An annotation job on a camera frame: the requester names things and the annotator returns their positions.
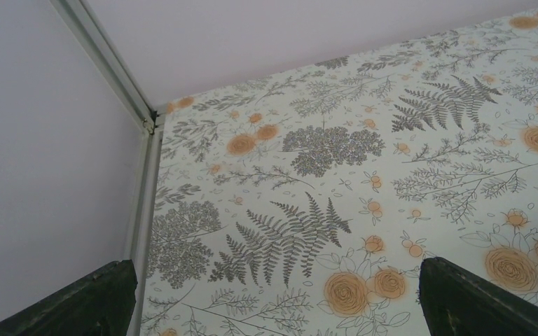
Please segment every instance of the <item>white wall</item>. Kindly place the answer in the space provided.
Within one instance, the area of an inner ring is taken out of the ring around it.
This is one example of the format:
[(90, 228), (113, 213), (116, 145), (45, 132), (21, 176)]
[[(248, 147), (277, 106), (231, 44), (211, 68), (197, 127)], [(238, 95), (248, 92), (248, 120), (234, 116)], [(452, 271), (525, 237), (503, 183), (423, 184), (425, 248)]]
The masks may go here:
[(0, 320), (123, 257), (141, 135), (48, 0), (0, 0)]
[(538, 7), (538, 0), (88, 0), (153, 104)]

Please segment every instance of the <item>botanical illustration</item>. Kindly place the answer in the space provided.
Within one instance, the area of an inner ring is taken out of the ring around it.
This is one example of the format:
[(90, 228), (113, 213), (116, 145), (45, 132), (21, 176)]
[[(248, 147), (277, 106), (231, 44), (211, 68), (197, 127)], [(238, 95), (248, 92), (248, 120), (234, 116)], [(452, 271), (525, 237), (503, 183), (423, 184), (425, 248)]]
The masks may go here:
[(180, 202), (165, 215), (156, 215), (151, 225), (147, 274), (160, 272), (173, 288), (185, 280), (201, 279), (213, 252), (201, 236), (221, 230), (219, 212), (209, 201)]
[(457, 76), (453, 78), (459, 82), (458, 85), (425, 83), (436, 90), (405, 89), (405, 92), (414, 98), (399, 98), (411, 107), (395, 104), (395, 108), (402, 115), (394, 115), (397, 120), (393, 120), (393, 132), (404, 129), (411, 131), (415, 128), (423, 131), (425, 124), (432, 129), (436, 129), (436, 125), (446, 129), (447, 118), (452, 118), (462, 129), (464, 116), (474, 123), (479, 123), (478, 112), (482, 105), (486, 102), (496, 104), (492, 96), (500, 95), (500, 92), (486, 86), (475, 77), (473, 84)]
[(428, 335), (434, 257), (538, 306), (538, 8), (163, 109), (142, 335)]
[(360, 165), (368, 159), (368, 154), (380, 156), (384, 147), (380, 135), (367, 129), (349, 134), (345, 127), (308, 126), (288, 133), (282, 150), (298, 153), (291, 163), (298, 174), (321, 177), (333, 163)]
[(308, 212), (294, 205), (271, 202), (284, 213), (285, 220), (248, 210), (247, 215), (255, 228), (236, 223), (244, 242), (226, 235), (230, 253), (219, 253), (221, 261), (214, 263), (215, 269), (209, 280), (218, 281), (225, 277), (230, 282), (237, 279), (245, 284), (248, 266), (255, 284), (258, 284), (262, 271), (265, 282), (270, 285), (280, 260), (286, 286), (297, 263), (300, 263), (303, 274), (310, 277), (317, 253), (328, 243), (341, 246), (339, 230), (346, 233), (351, 231), (347, 220), (341, 219), (336, 213), (330, 198), (326, 211), (323, 211), (308, 192), (306, 196), (310, 204)]

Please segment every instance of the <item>white metal frame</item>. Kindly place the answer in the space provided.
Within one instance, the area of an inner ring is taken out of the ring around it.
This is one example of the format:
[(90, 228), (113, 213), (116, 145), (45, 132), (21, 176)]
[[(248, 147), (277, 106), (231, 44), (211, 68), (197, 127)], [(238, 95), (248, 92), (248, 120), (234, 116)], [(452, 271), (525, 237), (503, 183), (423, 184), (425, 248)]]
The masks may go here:
[(127, 335), (138, 335), (145, 292), (146, 258), (149, 248), (150, 226), (162, 142), (161, 120), (147, 103), (145, 96), (133, 81), (110, 40), (99, 25), (91, 8), (84, 0), (50, 0), (57, 12), (142, 131), (142, 147), (137, 170), (137, 182), (129, 222), (124, 259), (133, 260), (137, 273), (137, 302)]

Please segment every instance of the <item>gray plant drawing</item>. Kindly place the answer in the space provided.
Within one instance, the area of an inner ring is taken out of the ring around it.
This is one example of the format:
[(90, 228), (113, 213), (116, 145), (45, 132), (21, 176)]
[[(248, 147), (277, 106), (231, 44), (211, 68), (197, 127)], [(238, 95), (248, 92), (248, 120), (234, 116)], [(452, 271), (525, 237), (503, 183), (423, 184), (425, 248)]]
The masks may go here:
[(213, 256), (200, 236), (220, 230), (219, 212), (209, 201), (180, 202), (178, 209), (153, 218), (147, 267), (148, 277), (158, 271), (162, 280), (181, 288), (189, 279), (200, 279)]
[(349, 134), (345, 127), (307, 126), (288, 133), (282, 151), (298, 152), (291, 163), (298, 174), (321, 177), (333, 164), (361, 165), (368, 154), (380, 156), (384, 147), (380, 135), (367, 129)]

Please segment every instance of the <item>floral wallpaper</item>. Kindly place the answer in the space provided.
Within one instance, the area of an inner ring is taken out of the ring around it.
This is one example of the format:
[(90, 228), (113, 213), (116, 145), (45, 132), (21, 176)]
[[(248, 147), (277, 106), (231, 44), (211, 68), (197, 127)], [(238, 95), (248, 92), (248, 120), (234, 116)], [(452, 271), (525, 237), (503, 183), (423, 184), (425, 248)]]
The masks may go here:
[(442, 256), (538, 306), (538, 9), (167, 105), (142, 335), (427, 335)]

